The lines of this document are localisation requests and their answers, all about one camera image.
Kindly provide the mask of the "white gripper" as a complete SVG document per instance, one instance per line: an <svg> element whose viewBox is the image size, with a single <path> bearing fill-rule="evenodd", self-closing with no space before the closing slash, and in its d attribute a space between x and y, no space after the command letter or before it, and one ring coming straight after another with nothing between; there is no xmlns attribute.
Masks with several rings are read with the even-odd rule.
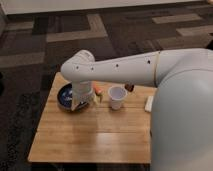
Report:
<svg viewBox="0 0 213 171"><path fill-rule="evenodd" d="M79 100L89 100L93 96L93 102L95 104L100 103L100 98L97 95L93 95L93 88L92 83L90 81L87 82L79 82L79 83L72 83L72 90L73 90L73 99L71 102L71 110L76 111L79 110L86 105L89 104L88 101L79 101Z"/></svg>

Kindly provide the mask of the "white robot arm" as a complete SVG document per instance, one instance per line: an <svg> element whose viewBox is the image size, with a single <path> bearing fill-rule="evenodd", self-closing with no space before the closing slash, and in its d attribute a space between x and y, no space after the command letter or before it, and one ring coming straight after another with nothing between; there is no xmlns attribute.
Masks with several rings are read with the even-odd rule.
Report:
<svg viewBox="0 0 213 171"><path fill-rule="evenodd" d="M154 87L150 171L213 171L213 50L159 50L105 61L80 50L60 72L72 83Z"/></svg>

